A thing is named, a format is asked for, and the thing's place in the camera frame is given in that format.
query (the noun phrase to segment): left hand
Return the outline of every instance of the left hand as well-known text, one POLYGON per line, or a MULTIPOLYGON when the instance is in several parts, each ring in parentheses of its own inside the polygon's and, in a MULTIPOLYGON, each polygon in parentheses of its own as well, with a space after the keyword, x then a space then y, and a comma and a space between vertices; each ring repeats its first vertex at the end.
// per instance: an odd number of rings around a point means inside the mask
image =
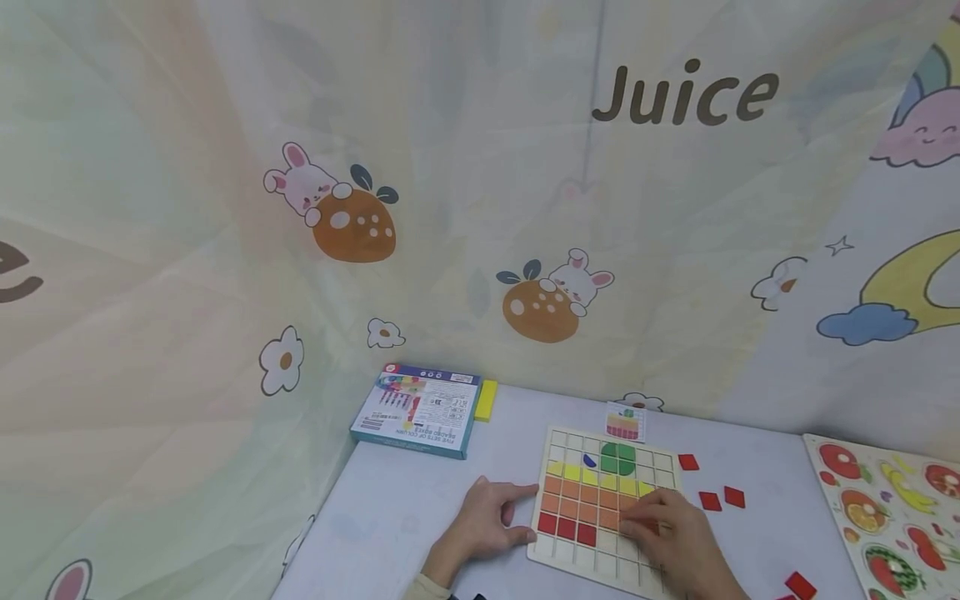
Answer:
POLYGON ((460 568, 470 559, 489 559, 514 546, 537 540, 529 527, 511 527, 515 503, 537 494, 540 486, 516 486, 479 479, 467 491, 460 513, 433 544, 421 573, 450 588, 460 568))

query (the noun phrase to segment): sleeve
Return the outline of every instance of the sleeve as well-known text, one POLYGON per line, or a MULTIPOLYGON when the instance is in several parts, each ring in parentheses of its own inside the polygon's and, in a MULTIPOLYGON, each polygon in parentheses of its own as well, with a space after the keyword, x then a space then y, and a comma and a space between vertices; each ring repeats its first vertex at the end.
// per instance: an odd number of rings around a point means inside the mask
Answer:
POLYGON ((448 600, 448 598, 450 598, 449 589, 441 588, 422 573, 417 573, 417 577, 403 594, 403 600, 448 600))

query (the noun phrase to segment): pink cloud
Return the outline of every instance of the pink cloud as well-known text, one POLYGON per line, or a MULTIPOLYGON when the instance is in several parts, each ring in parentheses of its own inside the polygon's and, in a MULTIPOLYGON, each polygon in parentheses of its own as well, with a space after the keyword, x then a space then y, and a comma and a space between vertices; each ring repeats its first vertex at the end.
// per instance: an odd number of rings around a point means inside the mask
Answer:
POLYGON ((923 98, 903 124, 880 138, 871 158, 892 167, 911 162, 933 167, 960 156, 960 87, 948 87, 923 98))

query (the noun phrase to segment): hand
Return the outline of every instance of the hand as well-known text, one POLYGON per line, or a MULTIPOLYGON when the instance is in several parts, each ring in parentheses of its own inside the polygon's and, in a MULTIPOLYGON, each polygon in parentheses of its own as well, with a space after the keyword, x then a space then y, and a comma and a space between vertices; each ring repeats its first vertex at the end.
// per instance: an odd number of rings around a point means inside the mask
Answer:
POLYGON ((514 546, 536 541, 529 527, 511 527, 515 502, 537 494, 537 484, 515 486, 479 479, 467 491, 460 513, 427 556, 422 574, 442 588, 450 588, 460 568, 470 559, 489 559, 514 546))
POLYGON ((697 600, 749 600, 736 582, 703 511, 673 490, 656 490, 620 513, 620 533, 639 543, 653 563, 663 565, 667 583, 697 600), (648 527, 661 521, 669 526, 648 527))

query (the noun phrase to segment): star illustration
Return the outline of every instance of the star illustration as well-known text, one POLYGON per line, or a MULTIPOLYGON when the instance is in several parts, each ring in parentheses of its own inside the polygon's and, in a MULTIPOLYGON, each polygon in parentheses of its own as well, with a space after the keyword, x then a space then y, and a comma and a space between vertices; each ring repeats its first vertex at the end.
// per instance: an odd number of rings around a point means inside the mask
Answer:
POLYGON ((824 248, 830 248, 830 251, 833 252, 833 254, 831 254, 830 256, 833 257, 844 250, 855 248, 855 246, 851 246, 850 244, 847 243, 847 236, 845 235, 840 238, 839 242, 836 242, 835 244, 827 244, 826 246, 824 246, 824 248))

